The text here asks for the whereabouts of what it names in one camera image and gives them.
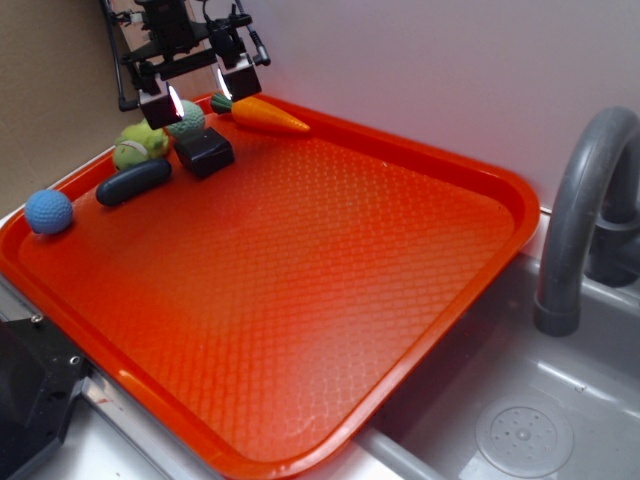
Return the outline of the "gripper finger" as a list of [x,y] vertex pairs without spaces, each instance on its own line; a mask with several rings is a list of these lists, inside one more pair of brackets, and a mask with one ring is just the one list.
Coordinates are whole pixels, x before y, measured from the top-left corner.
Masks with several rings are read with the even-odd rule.
[[216,54],[218,83],[229,100],[243,100],[262,92],[255,64],[247,52]]
[[157,79],[149,90],[138,90],[139,107],[151,129],[161,129],[182,121],[184,108],[175,89]]

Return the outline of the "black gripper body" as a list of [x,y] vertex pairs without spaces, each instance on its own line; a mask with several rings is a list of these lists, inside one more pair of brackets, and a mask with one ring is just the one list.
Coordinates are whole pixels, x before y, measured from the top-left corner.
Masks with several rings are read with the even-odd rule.
[[137,1],[119,13],[119,23],[144,34],[143,44],[121,59],[134,80],[169,80],[218,62],[229,71],[252,63],[239,33],[252,19],[236,3],[227,16],[199,22],[183,1]]

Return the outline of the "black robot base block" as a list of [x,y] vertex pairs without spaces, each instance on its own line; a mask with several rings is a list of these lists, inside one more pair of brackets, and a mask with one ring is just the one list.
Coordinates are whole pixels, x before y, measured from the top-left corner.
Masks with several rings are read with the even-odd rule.
[[47,317],[1,323],[1,477],[24,479],[64,444],[87,375],[81,350]]

